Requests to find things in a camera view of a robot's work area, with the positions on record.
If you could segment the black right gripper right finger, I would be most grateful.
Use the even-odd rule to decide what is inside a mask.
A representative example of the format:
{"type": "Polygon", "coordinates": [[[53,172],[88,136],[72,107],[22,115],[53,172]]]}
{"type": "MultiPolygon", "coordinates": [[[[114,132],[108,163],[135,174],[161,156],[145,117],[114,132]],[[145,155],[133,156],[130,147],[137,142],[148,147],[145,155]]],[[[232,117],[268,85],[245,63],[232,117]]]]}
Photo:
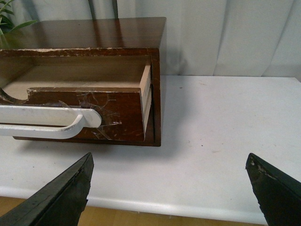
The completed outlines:
{"type": "Polygon", "coordinates": [[[253,193],[269,226],[301,224],[301,183],[250,153],[246,170],[253,193]]]}

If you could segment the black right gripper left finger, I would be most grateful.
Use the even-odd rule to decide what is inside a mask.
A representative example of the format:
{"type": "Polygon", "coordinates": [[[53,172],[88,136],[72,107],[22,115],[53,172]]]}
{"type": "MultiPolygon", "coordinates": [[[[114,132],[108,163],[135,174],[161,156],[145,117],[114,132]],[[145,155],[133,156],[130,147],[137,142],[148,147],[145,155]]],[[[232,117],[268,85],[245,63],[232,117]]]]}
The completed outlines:
{"type": "Polygon", "coordinates": [[[72,164],[0,218],[2,226],[76,226],[87,204],[94,161],[91,153],[72,164]]]}

